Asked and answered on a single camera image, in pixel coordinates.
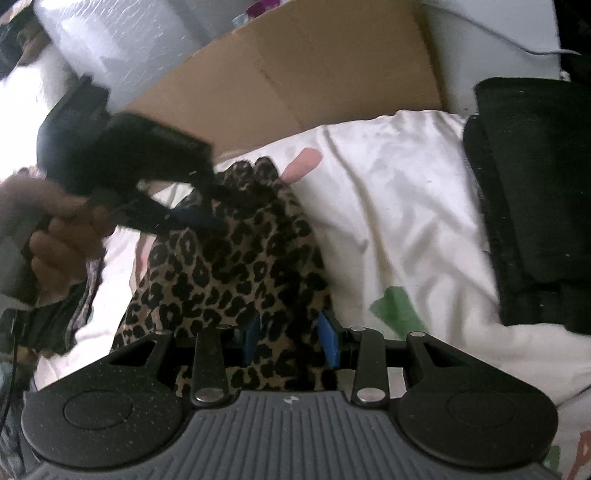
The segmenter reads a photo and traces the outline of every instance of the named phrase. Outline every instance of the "bed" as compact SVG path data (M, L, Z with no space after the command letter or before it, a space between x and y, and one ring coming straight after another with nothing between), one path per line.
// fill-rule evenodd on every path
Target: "bed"
M439 111L400 111L317 127L217 168L269 156L310 219L341 324L387 338L425 330L538 387L559 406L547 465L565 479L585 479L591 338L557 325L500 324L475 181L461 146L463 124ZM156 198L174 206L189 192L175 184ZM41 359L38 388L109 352L149 244L123 228L106 241L91 320L68 354ZM391 395L403 391L393 371Z

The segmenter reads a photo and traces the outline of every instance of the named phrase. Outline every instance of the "black cable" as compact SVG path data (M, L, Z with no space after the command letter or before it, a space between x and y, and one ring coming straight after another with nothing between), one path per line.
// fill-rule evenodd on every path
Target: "black cable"
M12 319L11 334L14 340L12 341L12 374L10 376L10 387L8 389L8 398L6 400L6 406L2 413L2 419L0 420L0 433L4 430L6 419L8 418L8 412L10 411L10 402L12 400L12 393L14 392L14 385L17 379L17 351L18 351L18 335L15 331L15 325L17 323L18 311L14 311L14 318Z

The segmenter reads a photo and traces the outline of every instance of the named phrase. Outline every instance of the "hand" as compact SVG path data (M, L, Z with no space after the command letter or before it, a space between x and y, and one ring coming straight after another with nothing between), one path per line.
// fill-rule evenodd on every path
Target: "hand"
M29 246L31 268L41 284L39 303L55 303L86 279L86 260L100 258L101 239L113 226L104 207L90 208L87 199L67 194L50 180L14 175L0 183L0 221L26 205L53 217L47 231L33 233Z

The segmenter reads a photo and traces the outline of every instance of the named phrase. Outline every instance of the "black bag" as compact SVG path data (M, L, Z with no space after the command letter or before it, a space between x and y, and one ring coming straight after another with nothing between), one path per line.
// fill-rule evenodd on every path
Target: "black bag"
M591 334L591 89L489 79L464 131L501 321Z

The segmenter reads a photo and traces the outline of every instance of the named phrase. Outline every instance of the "metal rivet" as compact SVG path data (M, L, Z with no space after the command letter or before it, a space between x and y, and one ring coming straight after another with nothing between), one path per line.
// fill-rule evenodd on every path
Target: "metal rivet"
M195 392L195 398L202 403L213 403L223 398L223 390L216 387L200 388Z
M365 387L357 392L357 398L361 403L377 403L386 398L386 392L374 387Z

